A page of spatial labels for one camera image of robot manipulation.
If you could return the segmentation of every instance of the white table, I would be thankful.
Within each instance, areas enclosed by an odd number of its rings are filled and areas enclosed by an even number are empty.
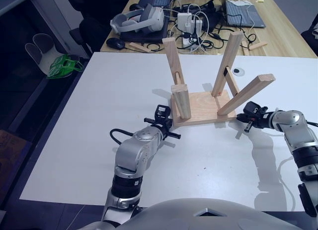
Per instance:
[[[180,55],[190,92],[211,89],[222,56]],[[296,109],[318,121],[318,60],[238,56],[233,67],[243,88],[256,75],[276,81],[251,100],[283,110]],[[23,190],[21,199],[104,205],[114,174],[118,145],[109,131],[146,126],[158,104],[169,104],[173,84],[165,55],[94,53],[56,123]],[[244,104],[237,109],[242,112]],[[181,140],[167,138],[144,175],[140,206],[187,197],[225,199],[262,211],[303,211],[300,179],[281,133],[244,124],[181,127]],[[124,140],[126,136],[117,135]],[[280,181],[280,174],[295,198]]]

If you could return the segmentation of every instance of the power adapter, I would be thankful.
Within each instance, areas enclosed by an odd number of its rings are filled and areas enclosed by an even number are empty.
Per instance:
[[[178,29],[186,32],[185,25],[189,22],[188,17],[191,16],[191,13],[178,13]]]
[[[186,32],[193,34],[194,33],[194,27],[196,27],[196,34],[198,34],[199,36],[201,36],[201,32],[202,32],[202,21],[201,20],[196,20],[196,25],[195,25],[195,21],[191,20],[190,22],[188,22],[185,25],[185,30]]]

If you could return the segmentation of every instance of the vr headset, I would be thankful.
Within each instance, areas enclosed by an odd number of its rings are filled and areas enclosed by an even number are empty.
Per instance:
[[[116,15],[110,21],[110,26],[116,34],[132,30],[136,32],[142,30],[144,34],[149,34],[162,29],[163,18],[162,8],[148,4],[145,9]]]

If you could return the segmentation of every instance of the wooden plank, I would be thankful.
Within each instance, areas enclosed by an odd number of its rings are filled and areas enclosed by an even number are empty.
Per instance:
[[[224,77],[228,83],[228,86],[231,90],[231,93],[234,96],[236,96],[239,92],[239,87],[235,81],[235,78],[233,77],[231,70],[229,69],[229,67],[226,66],[225,70],[224,70]]]
[[[264,46],[264,45],[267,45],[267,44],[268,44],[267,42],[261,41],[261,42],[255,44],[255,45],[251,45],[251,46],[249,47],[249,50],[255,50],[255,49],[257,49],[257,48],[259,48],[259,47],[262,47],[262,46]]]
[[[171,92],[178,107],[181,119],[191,118],[188,86],[186,84],[172,85]]]
[[[227,47],[225,49],[222,62],[219,68],[219,72],[217,78],[215,80],[212,96],[220,96],[225,86],[225,77],[223,75],[225,67],[228,66],[230,69],[232,68],[235,56],[237,55],[239,45],[243,38],[243,32],[236,31],[230,34],[229,41]]]
[[[245,88],[243,88],[235,97],[225,104],[219,111],[219,115],[227,115],[234,111],[242,103],[249,100],[263,88],[275,81],[273,74],[258,75]]]
[[[235,111],[229,115],[220,116],[217,114],[220,107],[225,105],[230,97],[224,90],[221,96],[212,97],[211,92],[193,92],[189,93],[191,118],[182,119],[176,106],[174,96],[171,96],[173,125],[175,127],[201,125],[216,122],[226,122],[235,120]]]
[[[142,52],[146,52],[146,53],[151,53],[151,52],[152,52],[152,51],[151,51],[150,49],[148,49],[147,47],[144,47],[144,46],[142,46],[142,45],[136,44],[136,43],[134,43],[134,42],[129,43],[129,46],[131,46],[131,47],[133,47],[133,48],[135,48],[135,49],[137,49],[137,50],[140,50],[140,51],[142,51]]]
[[[181,63],[180,63],[180,59],[178,55],[177,46],[175,44],[175,39],[173,37],[163,38],[162,42],[164,45],[165,54],[167,55],[167,58],[168,58],[174,84],[178,84],[176,75],[175,75],[176,72],[179,73],[181,84],[184,84]]]
[[[245,48],[242,47],[244,55],[249,55],[248,48],[246,48],[247,47],[247,42],[245,40],[242,41],[242,45],[245,47]]]
[[[175,72],[175,78],[177,80],[177,84],[182,84],[179,72]]]

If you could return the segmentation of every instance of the charger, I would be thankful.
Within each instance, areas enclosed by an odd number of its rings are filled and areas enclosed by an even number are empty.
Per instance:
[[[183,32],[187,32],[185,26],[188,23],[188,17],[191,16],[191,13],[178,13],[178,29]]]

